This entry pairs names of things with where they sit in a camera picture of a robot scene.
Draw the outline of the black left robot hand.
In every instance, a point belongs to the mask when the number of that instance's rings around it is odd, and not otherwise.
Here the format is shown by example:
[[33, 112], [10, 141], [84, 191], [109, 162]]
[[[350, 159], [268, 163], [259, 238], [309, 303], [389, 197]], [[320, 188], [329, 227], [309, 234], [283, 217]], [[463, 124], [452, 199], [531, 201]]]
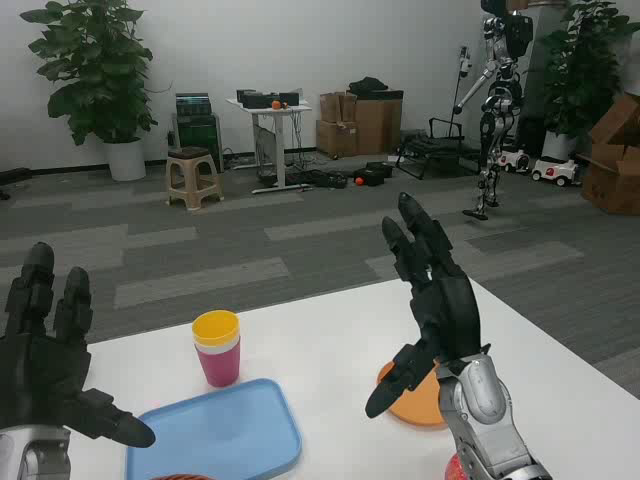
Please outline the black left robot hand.
[[93, 320], [88, 273], [74, 267], [54, 296], [55, 255], [44, 242], [29, 250], [11, 284], [1, 337], [1, 426], [68, 427], [91, 439], [148, 448], [153, 430], [84, 387], [91, 363], [86, 336]]

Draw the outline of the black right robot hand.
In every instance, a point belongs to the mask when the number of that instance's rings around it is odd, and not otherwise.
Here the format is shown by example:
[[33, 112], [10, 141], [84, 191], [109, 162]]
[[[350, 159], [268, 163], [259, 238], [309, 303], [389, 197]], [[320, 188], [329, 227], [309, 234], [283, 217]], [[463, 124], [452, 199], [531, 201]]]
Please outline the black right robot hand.
[[441, 224], [405, 192], [399, 194], [398, 210], [413, 237], [388, 216], [382, 220], [382, 232], [400, 279], [411, 285], [410, 308], [420, 338], [393, 358], [393, 367], [366, 403], [369, 418], [384, 413], [404, 391], [415, 390], [437, 363], [452, 361], [459, 373], [465, 358], [483, 351], [475, 294], [452, 257], [453, 246]]

